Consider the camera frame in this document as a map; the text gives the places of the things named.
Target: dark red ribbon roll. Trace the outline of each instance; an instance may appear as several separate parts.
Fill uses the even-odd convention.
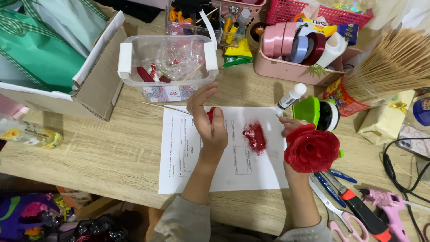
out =
[[[322,33],[309,33],[306,35],[306,37],[309,39],[309,48],[308,53],[306,54],[306,57],[301,64],[313,65],[323,55],[324,49],[326,48],[326,37]]]

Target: wooden desk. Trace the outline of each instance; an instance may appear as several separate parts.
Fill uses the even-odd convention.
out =
[[[163,16],[158,16],[152,24],[135,19],[129,19],[129,22],[140,26],[138,34],[141,35],[164,32]],[[220,51],[218,63],[219,66],[223,64]],[[273,106],[284,92],[295,85],[290,81],[259,76],[251,64],[220,70],[217,81],[220,88],[207,105]],[[307,87],[307,96],[322,92],[322,88]],[[56,150],[46,151],[7,143],[0,152],[0,172],[154,208],[166,208],[175,195],[159,195],[157,192],[163,110],[141,101],[141,94],[124,86],[108,123],[30,110],[25,120],[63,132],[64,144]],[[358,127],[361,121],[362,117],[357,115],[341,118],[334,133],[341,141],[345,157],[335,161],[333,168],[351,175],[359,184],[371,184],[396,192],[381,163],[383,147],[373,146],[355,132],[354,127]],[[393,164],[417,176],[412,154],[392,146],[389,155]],[[407,186],[411,181],[409,175],[397,167],[395,170],[399,182]],[[342,183],[353,189],[351,183]],[[416,193],[430,199],[429,189],[423,185],[418,186]],[[292,227],[287,189],[212,192],[210,196],[211,217],[215,221],[274,235],[279,235],[284,227]],[[316,196],[315,199],[326,220],[326,209]],[[411,200],[426,205],[414,197]],[[413,211],[420,228],[430,222],[428,212],[417,208]],[[410,240],[418,241],[407,211],[401,211],[400,215]]]

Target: rose center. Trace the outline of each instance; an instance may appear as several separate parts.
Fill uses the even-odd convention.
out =
[[[306,151],[313,151],[315,149],[315,146],[313,144],[307,144],[305,146]]]

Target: blue ribbon roll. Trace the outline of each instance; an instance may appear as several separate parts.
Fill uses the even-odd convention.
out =
[[[297,36],[293,41],[293,48],[290,54],[290,61],[302,63],[307,52],[309,39],[306,36]]]

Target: gray sleeve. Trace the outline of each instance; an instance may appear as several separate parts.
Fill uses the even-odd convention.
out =
[[[154,228],[150,242],[208,242],[210,208],[177,196]]]
[[[326,223],[321,220],[319,224],[287,231],[274,242],[332,242],[333,234]]]

